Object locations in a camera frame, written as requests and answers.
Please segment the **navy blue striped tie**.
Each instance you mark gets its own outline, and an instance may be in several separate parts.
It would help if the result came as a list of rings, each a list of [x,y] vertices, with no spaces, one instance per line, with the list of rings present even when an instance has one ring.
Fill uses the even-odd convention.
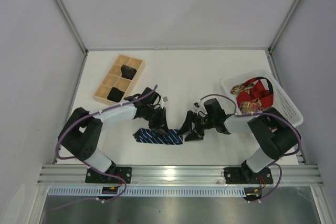
[[[169,129],[168,134],[160,134],[149,129],[140,128],[133,137],[137,143],[159,145],[182,145],[183,137],[178,135],[178,130]]]

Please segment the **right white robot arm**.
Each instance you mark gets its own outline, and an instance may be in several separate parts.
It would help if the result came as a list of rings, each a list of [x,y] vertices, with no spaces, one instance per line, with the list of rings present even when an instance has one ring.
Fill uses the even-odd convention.
[[[188,142],[202,140],[210,129],[226,135],[252,134],[259,148],[241,164],[242,175],[247,180],[301,144],[299,132],[273,107],[249,115],[227,114],[216,98],[205,101],[202,107],[204,111],[187,111],[178,135]]]

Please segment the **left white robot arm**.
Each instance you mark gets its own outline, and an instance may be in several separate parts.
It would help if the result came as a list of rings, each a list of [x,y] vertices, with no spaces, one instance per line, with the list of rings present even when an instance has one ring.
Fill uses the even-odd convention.
[[[98,174],[114,176],[115,162],[98,149],[104,127],[140,118],[148,122],[150,130],[169,134],[164,107],[166,98],[159,95],[156,88],[147,87],[142,93],[95,112],[76,108],[58,136],[57,158],[77,159]]]

